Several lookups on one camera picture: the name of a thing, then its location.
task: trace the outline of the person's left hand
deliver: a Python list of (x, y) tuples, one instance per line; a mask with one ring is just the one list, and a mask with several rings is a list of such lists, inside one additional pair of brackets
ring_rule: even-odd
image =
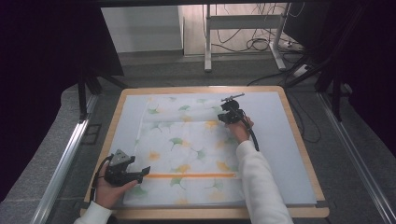
[(111, 209), (126, 190), (133, 188), (137, 184), (137, 180), (131, 181), (121, 187), (113, 187), (104, 178), (107, 166), (108, 162), (103, 165), (99, 172), (95, 202), (104, 208)]

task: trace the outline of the person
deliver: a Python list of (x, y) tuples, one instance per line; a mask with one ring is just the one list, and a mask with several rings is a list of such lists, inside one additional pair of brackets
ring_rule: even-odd
[[(250, 127), (254, 125), (245, 117)], [(227, 124), (226, 127), (239, 143), (236, 157), (239, 160), (239, 172), (246, 198), (247, 210), (253, 224), (290, 224), (293, 223), (288, 208), (283, 202), (280, 191), (273, 178), (271, 167), (264, 156), (256, 151), (250, 135), (242, 121)], [(103, 176), (106, 164), (100, 171)], [(91, 202), (86, 213), (75, 224), (105, 224), (111, 215), (111, 207), (118, 198), (137, 182), (133, 181), (122, 187), (112, 188), (103, 178), (98, 179), (95, 202)]]

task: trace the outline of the gray carpet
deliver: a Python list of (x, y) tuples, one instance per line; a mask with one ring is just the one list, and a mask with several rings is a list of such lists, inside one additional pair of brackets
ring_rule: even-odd
[[(132, 87), (247, 85), (251, 80), (277, 73), (268, 55), (254, 57), (228, 56), (214, 59), (213, 72), (204, 72), (202, 58), (145, 60), (125, 63), (125, 77), (117, 77)], [(255, 85), (277, 85), (282, 76), (264, 79)], [(100, 94), (90, 125), (101, 129), (97, 136), (85, 135), (72, 166), (57, 196), (47, 223), (73, 223), (90, 185), (94, 166), (105, 140), (121, 89), (100, 78)], [(330, 206), (324, 218), (295, 218), (295, 223), (383, 223), (370, 195), (351, 163), (313, 89), (315, 77), (289, 89), (293, 113), (311, 161)], [(62, 157), (77, 122), (76, 86), (64, 92), (62, 108), (51, 130), (6, 200), (0, 204), (0, 223), (29, 223), (51, 175)], [(343, 98), (343, 123), (364, 161), (392, 204), (396, 203), (396, 160), (378, 137), (359, 118)]]

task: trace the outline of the white sleeve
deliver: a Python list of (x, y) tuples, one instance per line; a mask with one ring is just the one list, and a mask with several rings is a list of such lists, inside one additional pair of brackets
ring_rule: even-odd
[(107, 224), (107, 220), (110, 215), (111, 210), (108, 210), (97, 203), (91, 202), (84, 215), (79, 217), (74, 224)]
[(236, 149), (247, 210), (253, 224), (293, 223), (264, 156), (251, 141)]

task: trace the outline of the table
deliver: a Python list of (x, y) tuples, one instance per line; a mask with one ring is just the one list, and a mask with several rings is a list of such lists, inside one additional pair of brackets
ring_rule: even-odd
[[(314, 189), (317, 204), (315, 206), (290, 207), (292, 217), (326, 217), (329, 215), (329, 207), (326, 204), (323, 192), (320, 188), (317, 176), (309, 159), (308, 153), (304, 146), (302, 137), (297, 128), (296, 121), (292, 115), (285, 92), (277, 86), (266, 87), (178, 87), (178, 88), (147, 88), (147, 89), (127, 89), (120, 96), (113, 119), (111, 120), (101, 154), (96, 164), (98, 169), (100, 162), (107, 157), (113, 137), (115, 135), (117, 124), (120, 120), (123, 104), (128, 95), (139, 94), (167, 94), (167, 93), (221, 93), (221, 92), (264, 92), (276, 91), (279, 94), (281, 103), (285, 108), (294, 139), (299, 148), (303, 159), (305, 169), (308, 173), (312, 187)], [(90, 200), (91, 189), (87, 190), (84, 202)], [(115, 208), (115, 216), (119, 219), (248, 219), (248, 210), (246, 207), (197, 207), (197, 208)]]

